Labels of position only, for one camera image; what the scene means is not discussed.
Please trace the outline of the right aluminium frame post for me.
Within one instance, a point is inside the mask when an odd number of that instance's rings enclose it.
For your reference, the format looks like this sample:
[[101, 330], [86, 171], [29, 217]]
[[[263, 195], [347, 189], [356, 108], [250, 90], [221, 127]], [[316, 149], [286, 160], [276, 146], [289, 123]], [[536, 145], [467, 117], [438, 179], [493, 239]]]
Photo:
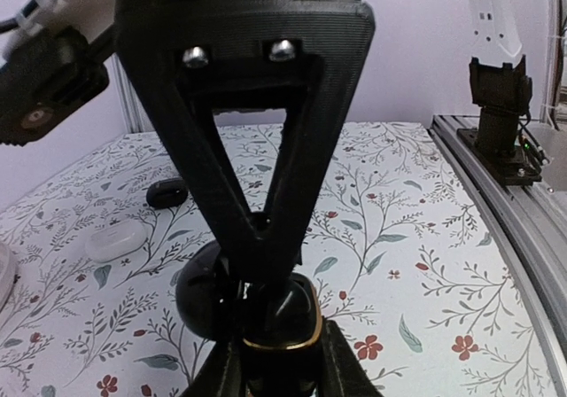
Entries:
[[137, 94], [116, 54], [112, 56], [112, 62], [127, 132], [142, 133], [144, 132], [144, 120], [140, 114]]

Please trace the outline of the floral tablecloth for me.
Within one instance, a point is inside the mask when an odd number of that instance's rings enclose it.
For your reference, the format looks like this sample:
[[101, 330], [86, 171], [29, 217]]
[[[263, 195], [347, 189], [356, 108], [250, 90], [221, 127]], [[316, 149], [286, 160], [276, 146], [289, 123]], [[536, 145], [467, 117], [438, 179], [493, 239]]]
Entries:
[[345, 125], [315, 207], [273, 211], [282, 134], [219, 130], [250, 229], [223, 208], [216, 230], [193, 199], [150, 207], [149, 187], [176, 173], [153, 133], [98, 148], [4, 211], [16, 272], [2, 395], [180, 395], [214, 344], [183, 323], [175, 289], [214, 240], [247, 287], [304, 275], [384, 396], [565, 395], [539, 299], [425, 127]]

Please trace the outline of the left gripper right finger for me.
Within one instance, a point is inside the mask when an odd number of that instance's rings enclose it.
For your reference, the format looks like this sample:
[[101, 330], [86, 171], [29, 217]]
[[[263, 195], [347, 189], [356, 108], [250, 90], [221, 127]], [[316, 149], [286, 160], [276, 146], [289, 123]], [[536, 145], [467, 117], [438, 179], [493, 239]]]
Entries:
[[369, 380], [336, 322], [323, 320], [321, 338], [321, 396], [383, 396]]

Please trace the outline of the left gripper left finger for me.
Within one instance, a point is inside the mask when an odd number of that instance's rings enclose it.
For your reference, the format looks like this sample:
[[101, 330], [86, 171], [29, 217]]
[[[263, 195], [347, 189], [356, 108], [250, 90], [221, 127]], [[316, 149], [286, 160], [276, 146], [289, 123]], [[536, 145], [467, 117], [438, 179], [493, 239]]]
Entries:
[[244, 380], [238, 344], [217, 342], [182, 397], [239, 397]]

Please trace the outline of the white oval earbud case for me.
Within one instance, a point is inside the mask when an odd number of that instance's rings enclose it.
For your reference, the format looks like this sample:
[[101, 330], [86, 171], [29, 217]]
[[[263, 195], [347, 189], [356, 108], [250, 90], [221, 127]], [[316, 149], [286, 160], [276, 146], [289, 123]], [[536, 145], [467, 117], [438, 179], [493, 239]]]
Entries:
[[94, 262], [103, 263], [137, 251], [146, 238], [142, 223], [126, 220], [93, 233], [85, 240], [84, 249]]

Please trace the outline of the black earbud charging case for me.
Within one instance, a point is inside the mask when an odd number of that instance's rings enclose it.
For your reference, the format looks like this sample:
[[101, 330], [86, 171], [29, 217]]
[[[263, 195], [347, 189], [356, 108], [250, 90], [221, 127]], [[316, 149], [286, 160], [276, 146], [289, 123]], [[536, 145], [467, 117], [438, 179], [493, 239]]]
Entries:
[[322, 313], [312, 283], [293, 273], [279, 283], [246, 284], [213, 241], [183, 267], [175, 303], [197, 336], [238, 344], [243, 396], [310, 396], [321, 376]]

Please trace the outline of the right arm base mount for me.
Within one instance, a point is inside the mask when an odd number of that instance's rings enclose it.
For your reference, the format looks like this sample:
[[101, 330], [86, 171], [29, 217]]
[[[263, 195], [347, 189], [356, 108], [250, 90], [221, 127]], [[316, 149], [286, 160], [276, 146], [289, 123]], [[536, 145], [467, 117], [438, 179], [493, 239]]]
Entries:
[[459, 128], [456, 134], [498, 184], [531, 186], [542, 181], [549, 158], [518, 116], [482, 111], [475, 128]]

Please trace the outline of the aluminium front rail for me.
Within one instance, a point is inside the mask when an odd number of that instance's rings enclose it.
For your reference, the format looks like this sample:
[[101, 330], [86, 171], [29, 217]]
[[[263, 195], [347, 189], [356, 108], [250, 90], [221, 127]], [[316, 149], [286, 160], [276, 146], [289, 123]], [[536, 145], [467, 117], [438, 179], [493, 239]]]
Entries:
[[566, 394], [566, 133], [545, 122], [529, 129], [550, 158], [542, 180], [503, 187], [457, 135], [475, 116], [436, 115], [431, 137], [459, 176], [516, 280], [556, 393]]

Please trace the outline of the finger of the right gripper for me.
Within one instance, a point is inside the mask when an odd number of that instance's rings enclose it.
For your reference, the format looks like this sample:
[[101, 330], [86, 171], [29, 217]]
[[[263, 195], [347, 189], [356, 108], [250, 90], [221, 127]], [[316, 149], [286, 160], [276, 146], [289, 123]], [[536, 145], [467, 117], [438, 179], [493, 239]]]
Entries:
[[116, 0], [115, 47], [246, 282], [300, 260], [375, 32], [363, 0]]

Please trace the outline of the spiral patterned plate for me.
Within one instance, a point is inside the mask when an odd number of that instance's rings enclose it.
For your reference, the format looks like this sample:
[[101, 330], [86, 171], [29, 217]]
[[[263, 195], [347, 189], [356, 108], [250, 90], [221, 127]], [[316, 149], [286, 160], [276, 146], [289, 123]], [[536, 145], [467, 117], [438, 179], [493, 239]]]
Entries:
[[4, 243], [0, 245], [0, 308], [7, 302], [14, 286], [17, 262], [10, 247]]

